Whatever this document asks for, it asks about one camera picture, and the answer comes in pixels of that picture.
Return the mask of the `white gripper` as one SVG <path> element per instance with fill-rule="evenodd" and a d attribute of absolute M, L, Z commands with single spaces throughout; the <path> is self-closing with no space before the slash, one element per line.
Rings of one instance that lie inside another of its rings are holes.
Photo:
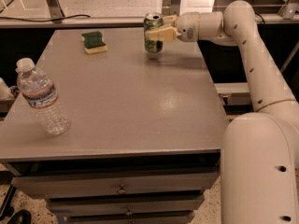
<path fill-rule="evenodd" d="M 145 37 L 148 40 L 162 42 L 171 42 L 176 38 L 183 42 L 196 42 L 199 34 L 199 17 L 198 12 L 187 12 L 179 17 L 177 15 L 164 16 L 163 26 L 165 28 L 148 30 Z"/>

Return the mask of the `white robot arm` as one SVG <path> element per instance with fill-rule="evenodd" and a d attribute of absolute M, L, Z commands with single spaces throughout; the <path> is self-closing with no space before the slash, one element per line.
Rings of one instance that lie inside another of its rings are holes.
<path fill-rule="evenodd" d="M 252 6 L 167 16 L 149 40 L 209 40 L 238 47 L 253 110 L 226 128 L 221 148 L 221 224 L 299 224 L 299 103 L 265 46 Z"/>

